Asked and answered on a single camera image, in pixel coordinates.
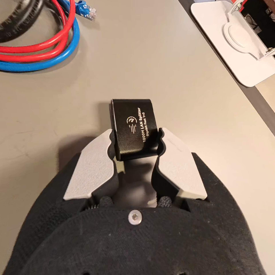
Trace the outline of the white monitor stand base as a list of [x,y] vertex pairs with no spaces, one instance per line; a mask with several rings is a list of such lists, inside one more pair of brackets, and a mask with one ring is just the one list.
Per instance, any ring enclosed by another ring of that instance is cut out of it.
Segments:
[[256,22],[242,15],[248,1],[195,2],[191,13],[221,55],[234,77],[253,87],[275,73],[274,47],[256,33]]

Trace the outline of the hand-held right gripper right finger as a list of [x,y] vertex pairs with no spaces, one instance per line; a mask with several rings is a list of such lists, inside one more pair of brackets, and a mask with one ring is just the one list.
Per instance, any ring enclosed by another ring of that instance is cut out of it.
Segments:
[[207,192],[187,145],[167,128],[158,133],[157,159],[151,184],[157,197],[175,199],[207,198]]

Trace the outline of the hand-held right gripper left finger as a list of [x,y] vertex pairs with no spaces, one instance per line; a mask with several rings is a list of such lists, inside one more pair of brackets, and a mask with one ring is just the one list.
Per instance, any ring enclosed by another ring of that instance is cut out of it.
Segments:
[[64,200],[93,198],[99,201],[117,192],[119,177],[114,161],[114,144],[114,132],[108,129],[81,151]]

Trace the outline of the black network splitter box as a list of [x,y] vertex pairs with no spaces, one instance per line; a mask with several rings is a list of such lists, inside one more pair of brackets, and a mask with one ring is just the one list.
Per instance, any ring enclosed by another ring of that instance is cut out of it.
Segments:
[[150,99],[112,99],[111,120],[118,161],[157,155],[158,128]]

